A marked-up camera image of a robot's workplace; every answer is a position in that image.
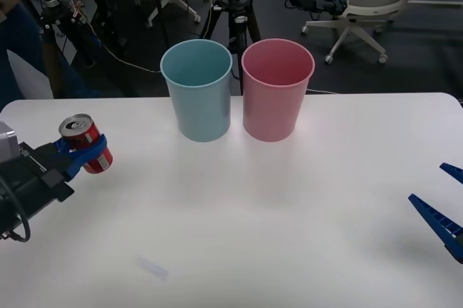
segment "person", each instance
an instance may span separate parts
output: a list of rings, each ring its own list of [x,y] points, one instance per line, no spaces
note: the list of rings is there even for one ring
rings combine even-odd
[[[46,75],[39,27],[21,0],[0,0],[0,111],[8,103],[24,99],[9,63],[7,50]],[[65,97],[95,97],[95,92],[85,87],[62,54],[59,54],[59,63]]]

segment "dark floor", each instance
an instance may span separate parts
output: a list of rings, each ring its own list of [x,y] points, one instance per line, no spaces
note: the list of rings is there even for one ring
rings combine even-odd
[[[137,13],[133,0],[115,1],[119,6],[117,20],[120,32],[129,39],[126,60],[159,70],[159,61],[164,53],[161,30],[157,19],[150,30],[144,25],[154,3],[144,2],[140,13]],[[300,28],[309,19],[307,12],[285,9],[283,0],[254,1],[262,38],[294,40],[312,52],[316,68],[310,81],[311,88],[337,93],[441,91],[463,98],[463,10],[408,6],[394,25],[377,38],[388,55],[385,65],[377,63],[378,53],[374,49],[350,38],[336,52],[333,64],[326,66],[323,58],[334,44],[336,33],[313,28],[302,36]],[[189,0],[189,3],[203,21],[196,25],[188,19],[188,28],[199,33],[207,17],[208,4],[203,0]],[[164,15],[171,44],[196,38],[183,28],[185,12],[180,8],[169,5]],[[217,24],[212,39],[224,45],[228,43],[225,16]],[[100,90],[103,97],[121,95],[98,67],[83,69],[79,59],[74,65],[88,85]],[[140,96],[168,95],[161,74],[150,74],[132,67],[122,67],[120,73],[129,76]],[[233,94],[238,94],[237,82],[233,83]]]

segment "red can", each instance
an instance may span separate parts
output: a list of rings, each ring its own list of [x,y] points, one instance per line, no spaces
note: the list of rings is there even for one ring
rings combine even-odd
[[[87,114],[77,114],[64,120],[59,125],[59,134],[76,150],[91,147],[100,138],[95,122]],[[108,169],[112,163],[113,155],[106,146],[100,156],[84,165],[84,169],[97,174]]]

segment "plastic cup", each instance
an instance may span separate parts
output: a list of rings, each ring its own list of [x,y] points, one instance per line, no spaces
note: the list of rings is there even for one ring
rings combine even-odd
[[[296,126],[315,69],[312,54],[290,40],[260,40],[246,49],[242,66],[246,131],[264,142],[283,140]]]
[[[210,142],[230,127],[231,67],[232,55],[211,40],[187,40],[162,56],[161,72],[186,138]]]

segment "black tripod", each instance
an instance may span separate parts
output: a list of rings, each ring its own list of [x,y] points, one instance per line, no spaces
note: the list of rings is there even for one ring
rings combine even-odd
[[[114,24],[113,12],[116,11],[116,4],[112,0],[94,1],[98,7],[96,22],[103,31],[105,42],[109,43],[109,46],[115,50],[117,56],[123,56],[127,46],[127,39],[119,37]]]
[[[85,65],[91,67],[100,64],[108,78],[121,90],[125,97],[137,97],[135,89],[123,77],[115,77],[120,69],[119,63],[114,63],[114,57],[106,50],[102,42],[95,37],[86,19],[78,12],[65,7],[60,0],[43,0],[43,11],[40,15],[45,63],[50,84],[55,98],[62,97],[62,70],[59,65],[61,51],[56,45],[53,24],[67,36],[72,45],[81,55]]]
[[[223,12],[229,13],[229,50],[238,55],[239,89],[243,94],[243,68],[241,57],[247,48],[247,31],[253,43],[260,40],[258,21],[252,0],[215,0],[205,21],[201,38],[211,39],[214,27]]]

